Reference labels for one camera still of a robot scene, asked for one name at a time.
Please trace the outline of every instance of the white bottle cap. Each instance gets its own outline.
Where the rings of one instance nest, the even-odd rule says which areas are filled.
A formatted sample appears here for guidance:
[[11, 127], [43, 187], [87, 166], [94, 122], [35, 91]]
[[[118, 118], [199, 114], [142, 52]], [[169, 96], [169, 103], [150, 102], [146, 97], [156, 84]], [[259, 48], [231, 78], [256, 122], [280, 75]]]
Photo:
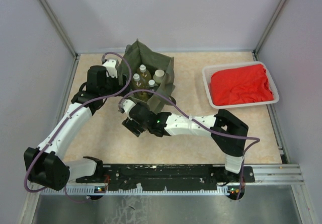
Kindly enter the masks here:
[[144, 64], [140, 65], [140, 71], [143, 73], [143, 72], [146, 72], [146, 67]]
[[154, 87], [155, 86], [155, 81], [154, 80], [150, 80], [149, 81], [149, 87]]
[[139, 76], [139, 74], [135, 73], [135, 74], [133, 75], [133, 79], [134, 79], [134, 81], [135, 81], [135, 82], [138, 82], [138, 81], [140, 80], [140, 76]]
[[165, 75], [165, 72], [161, 69], [157, 69], [154, 74], [156, 77], [162, 78]]

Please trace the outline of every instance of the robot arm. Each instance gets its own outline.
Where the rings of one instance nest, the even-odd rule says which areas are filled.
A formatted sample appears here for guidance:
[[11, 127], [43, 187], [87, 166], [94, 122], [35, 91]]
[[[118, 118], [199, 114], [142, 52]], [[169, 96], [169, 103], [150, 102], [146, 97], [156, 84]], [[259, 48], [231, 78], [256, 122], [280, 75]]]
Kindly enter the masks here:
[[[83, 157], [81, 160], [66, 163], [62, 160], [76, 134], [105, 102], [103, 100], [91, 102], [81, 107], [72, 117], [70, 117], [71, 112], [89, 100], [111, 95], [122, 88], [122, 86], [119, 86], [119, 80], [117, 79], [116, 66], [116, 60], [107, 60], [103, 65], [92, 66], [88, 71], [87, 82], [81, 86], [79, 92], [73, 97], [72, 104], [56, 128], [37, 148], [29, 147], [25, 151], [25, 165], [26, 169], [29, 169], [34, 158], [49, 145], [31, 169], [28, 176], [29, 181], [54, 190], [60, 190], [68, 181], [100, 174], [99, 167], [103, 163], [98, 159]], [[129, 90], [129, 88], [125, 89], [120, 96], [124, 96]], [[148, 130], [151, 134], [158, 137], [180, 134], [210, 137], [226, 154], [226, 169], [234, 173], [240, 171], [243, 162], [245, 140], [215, 135], [184, 116], [170, 112], [154, 114], [144, 106], [135, 104], [127, 99], [122, 104], [122, 110], [128, 116], [123, 125], [136, 136]], [[212, 130], [247, 136], [247, 125], [226, 110], [219, 110], [216, 115], [193, 118]], [[59, 134], [54, 138], [53, 142], [49, 143], [49, 140], [58, 129], [60, 129]]]
[[[190, 119], [171, 112], [154, 114], [128, 99], [123, 101], [122, 109], [128, 115], [128, 118], [122, 124], [136, 136], [148, 130], [149, 133], [158, 137], [185, 134], [212, 138], [226, 154], [226, 170], [233, 173], [240, 172], [244, 160], [245, 140], [218, 136]], [[247, 136], [248, 126], [227, 110], [219, 110], [216, 115], [191, 118], [196, 119], [206, 128], [217, 132]]]
[[[110, 95], [122, 88], [118, 84], [116, 65], [116, 60], [109, 59], [103, 65], [92, 66], [88, 70], [87, 82], [82, 84], [79, 92], [75, 94], [71, 101], [72, 104], [55, 129], [36, 148], [29, 147], [25, 151], [24, 160], [26, 169], [28, 169], [39, 152], [49, 145], [32, 168], [28, 176], [29, 181], [60, 190], [68, 181], [93, 175], [97, 164], [102, 164], [102, 161], [91, 157], [67, 163], [63, 163], [62, 160], [79, 130], [105, 102], [103, 100], [94, 101], [81, 107], [72, 117], [70, 117], [71, 112], [91, 99]], [[58, 135], [49, 144], [49, 140], [58, 129], [60, 129]]]

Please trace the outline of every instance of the red cloth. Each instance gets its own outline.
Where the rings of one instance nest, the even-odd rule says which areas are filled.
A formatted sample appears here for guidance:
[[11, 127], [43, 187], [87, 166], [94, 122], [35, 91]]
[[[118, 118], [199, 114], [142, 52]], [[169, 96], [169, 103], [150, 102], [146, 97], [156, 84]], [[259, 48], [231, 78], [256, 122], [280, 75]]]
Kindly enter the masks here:
[[217, 106], [272, 101], [263, 65], [224, 69], [211, 77], [210, 90]]

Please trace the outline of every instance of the plastic bottle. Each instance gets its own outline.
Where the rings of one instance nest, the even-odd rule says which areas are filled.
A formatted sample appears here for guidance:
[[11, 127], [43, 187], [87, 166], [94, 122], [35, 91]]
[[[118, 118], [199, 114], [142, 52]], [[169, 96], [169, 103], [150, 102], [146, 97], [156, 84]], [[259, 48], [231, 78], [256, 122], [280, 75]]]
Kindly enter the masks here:
[[150, 80], [149, 82], [149, 90], [156, 92], [157, 91], [157, 86], [155, 85], [155, 81], [154, 80]]
[[146, 88], [148, 88], [148, 82], [149, 82], [149, 80], [152, 79], [152, 77], [151, 77], [150, 72], [146, 69], [144, 64], [140, 65], [138, 73], [139, 73], [140, 77], [143, 79]]
[[[141, 90], [146, 89], [146, 86], [143, 82], [143, 79], [139, 76], [139, 74], [135, 73], [133, 75], [132, 79], [132, 89], [133, 90]], [[142, 101], [148, 101], [149, 96], [147, 95], [147, 92], [136, 92], [134, 93], [135, 97], [142, 100]]]
[[157, 69], [154, 73], [153, 80], [159, 86], [163, 80], [163, 77], [165, 77], [165, 72], [161, 69]]

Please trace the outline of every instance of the metal frame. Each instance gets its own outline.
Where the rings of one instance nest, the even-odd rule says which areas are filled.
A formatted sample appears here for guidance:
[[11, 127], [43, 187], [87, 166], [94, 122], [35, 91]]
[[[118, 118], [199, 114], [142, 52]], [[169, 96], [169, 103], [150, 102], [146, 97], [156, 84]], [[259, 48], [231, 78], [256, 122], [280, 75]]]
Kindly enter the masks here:
[[43, 7], [45, 13], [47, 14], [49, 20], [53, 24], [54, 28], [56, 29], [58, 35], [60, 36], [61, 40], [64, 42], [66, 47], [69, 49], [70, 53], [74, 56], [77, 57], [77, 53], [74, 49], [74, 46], [68, 37], [68, 34], [66, 33], [65, 29], [61, 25], [61, 23], [58, 20], [58, 17], [50, 7], [49, 3], [47, 0], [39, 0], [40, 5]]
[[278, 3], [278, 6], [271, 18], [271, 20], [269, 21], [268, 25], [266, 26], [263, 35], [261, 36], [254, 52], [255, 55], [257, 55], [259, 53], [259, 51], [261, 50], [265, 40], [267, 39], [267, 36], [270, 34], [271, 30], [273, 29], [273, 26], [276, 23], [276, 20], [278, 19], [279, 15], [281, 14], [285, 4], [287, 3], [288, 0], [280, 0], [280, 2]]
[[[73, 44], [71, 40], [69, 39], [66, 31], [64, 30], [63, 26], [60, 24], [56, 14], [48, 4], [47, 0], [39, 0], [40, 4], [45, 10], [45, 13], [48, 15], [48, 18], [52, 22], [54, 28], [57, 30], [58, 35], [61, 37], [64, 44], [67, 46], [67, 48], [70, 50], [71, 54], [75, 57], [75, 61], [73, 63], [71, 72], [70, 72], [70, 79], [68, 81], [68, 84], [64, 90], [64, 98], [61, 103], [61, 110], [59, 111], [57, 115], [57, 121], [60, 120], [60, 118], [63, 116], [67, 100], [69, 96], [69, 92], [71, 89], [71, 85], [73, 82], [74, 75], [76, 73], [76, 68], [79, 61], [79, 56], [76, 53]], [[278, 17], [280, 16], [285, 4], [288, 2], [288, 0], [280, 0], [271, 20], [269, 21], [265, 31], [263, 32], [262, 37], [260, 38], [256, 48], [253, 51], [253, 58], [255, 61], [258, 60], [258, 53], [260, 52], [265, 40], [269, 36], [270, 32], [272, 31]], [[254, 170], [255, 175], [255, 183], [248, 183], [247, 185], [291, 185], [294, 198], [297, 204], [297, 208], [301, 217], [301, 220], [303, 223], [317, 223], [317, 218], [314, 213], [314, 208], [312, 207], [309, 194], [307, 192], [306, 186], [304, 184], [304, 179], [301, 174], [301, 170], [298, 164], [287, 164], [290, 161], [290, 156], [288, 154], [287, 148], [285, 146], [285, 141], [282, 135], [282, 131], [280, 128], [280, 124], [278, 121], [278, 117], [275, 111], [275, 108], [273, 105], [267, 106], [269, 116], [272, 122], [274, 134], [276, 137], [277, 145], [281, 154], [281, 158], [283, 160], [284, 164], [266, 164], [266, 165], [247, 165], [252, 166]], [[68, 192], [70, 195], [79, 195], [79, 194], [88, 194], [88, 192], [93, 192], [94, 184], [70, 184], [68, 185]], [[39, 188], [36, 184], [31, 184], [31, 188], [37, 189]], [[55, 194], [60, 195], [63, 194], [63, 191], [55, 192], [53, 190], [45, 190], [41, 194]], [[107, 195], [124, 195], [124, 194], [148, 194], [152, 195], [154, 193], [144, 193], [140, 190], [131, 191], [131, 193], [127, 193], [126, 191], [116, 191], [114, 193], [107, 192]], [[218, 192], [213, 193], [205, 193], [207, 195], [209, 194], [226, 194], [226, 187], [220, 188]], [[36, 205], [38, 202], [40, 194], [33, 194], [28, 193], [27, 198], [25, 201], [25, 205], [23, 208], [23, 212], [21, 214], [19, 223], [31, 223]]]

